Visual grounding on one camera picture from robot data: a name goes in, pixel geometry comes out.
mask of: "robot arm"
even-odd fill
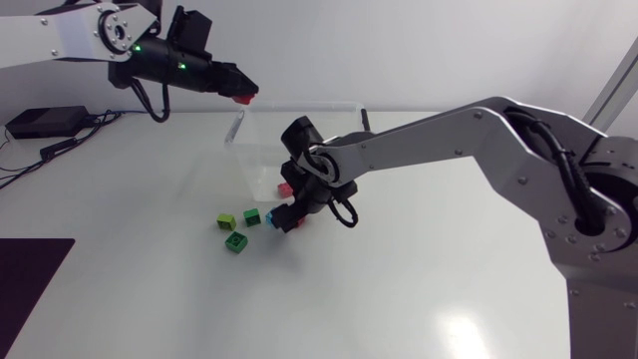
[[[638,357],[638,142],[504,98],[328,141],[301,118],[282,142],[291,155],[282,174],[295,195],[272,211],[284,231],[325,205],[354,226],[349,197],[367,172],[473,156],[500,195],[538,220],[567,279],[572,358]]]
[[[211,61],[204,50],[211,21],[178,6],[164,40],[157,37],[160,9],[161,0],[114,1],[0,17],[0,68],[45,60],[108,62],[111,83],[119,89],[133,88],[159,122],[169,113],[168,86],[218,93],[248,104],[259,88],[235,64]],[[162,84],[163,117],[153,113],[138,79]]]

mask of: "green cube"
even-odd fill
[[[243,218],[246,219],[246,225],[254,226],[261,223],[261,217],[259,217],[259,210],[253,208],[243,213]]]
[[[217,224],[219,224],[219,228],[224,230],[235,230],[235,228],[237,227],[235,217],[232,214],[220,214],[217,217]]]
[[[248,237],[237,232],[233,232],[226,240],[226,247],[235,253],[240,253],[246,244],[248,244]]]

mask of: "metal pole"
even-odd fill
[[[583,122],[607,131],[638,91],[638,38],[587,111]]]

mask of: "black cable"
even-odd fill
[[[303,152],[303,157],[304,159],[306,159],[306,162],[308,163],[308,165],[310,165],[310,167],[312,167],[313,169],[319,171],[320,173],[327,175],[328,174],[328,169],[323,166],[322,164],[317,163],[312,156],[310,155],[309,151],[304,151]]]
[[[7,145],[8,143],[10,143],[11,141],[9,141],[9,136],[7,136],[7,128],[4,129],[4,138],[5,138],[5,142],[2,143],[2,145],[0,145],[0,150],[2,150],[2,148]]]
[[[36,163],[34,163],[34,164],[30,165],[30,166],[27,166],[25,168],[17,169],[17,170],[14,170],[14,171],[7,170],[8,172],[16,172],[16,171],[20,171],[20,172],[18,174],[9,175],[9,176],[5,176],[3,178],[0,178],[0,180],[9,179],[6,182],[0,184],[0,189],[5,188],[7,185],[9,185],[12,182],[16,181],[17,179],[23,177],[24,175],[30,174],[30,173],[38,170],[43,165],[49,163],[53,159],[56,159],[59,156],[65,154],[65,153],[67,153],[67,152],[69,152],[71,150],[76,149],[79,145],[83,144],[86,140],[88,140],[91,137],[93,137],[103,126],[112,124],[114,121],[119,119],[121,116],[122,116],[121,112],[114,113],[111,110],[106,110],[102,115],[98,116],[98,118],[102,118],[102,119],[89,131],[88,134],[86,134],[82,138],[77,139],[77,142],[73,146],[68,147],[66,149],[63,149],[63,150],[61,150],[61,151],[59,151],[57,153],[54,153],[49,158],[47,158],[46,160],[37,161]]]
[[[133,92],[136,94],[138,99],[140,99],[142,106],[144,106],[145,110],[147,110],[153,120],[159,123],[168,120],[168,117],[170,116],[170,98],[168,95],[168,84],[161,84],[161,98],[163,100],[163,114],[161,115],[161,117],[156,115],[155,111],[153,110],[149,95],[147,95],[147,91],[144,89],[144,86],[142,85],[140,80],[133,79],[131,88],[133,89]]]
[[[584,229],[585,234],[601,233],[605,228],[603,212],[598,208],[585,173],[574,161],[573,153],[562,145],[545,122],[520,111],[508,111],[505,114],[509,118],[525,124],[545,141],[551,150],[552,158],[556,161],[563,185],[576,210],[578,219],[584,224],[582,229]]]
[[[332,214],[334,214],[337,217],[337,220],[339,220],[341,224],[347,226],[348,228],[354,228],[355,225],[357,225],[357,223],[359,222],[359,215],[357,214],[357,210],[355,210],[355,207],[350,203],[348,199],[345,199],[344,201],[342,201],[341,204],[343,204],[343,206],[346,209],[348,209],[348,211],[350,212],[350,215],[352,216],[352,221],[346,220],[341,215],[341,213],[339,213],[339,210],[337,210],[337,207],[335,205],[334,198],[331,198],[330,200],[328,200],[328,207],[330,207],[330,211],[332,211]]]

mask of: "black power supply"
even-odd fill
[[[84,127],[89,114],[84,106],[30,109],[6,125],[15,139],[73,137]]]

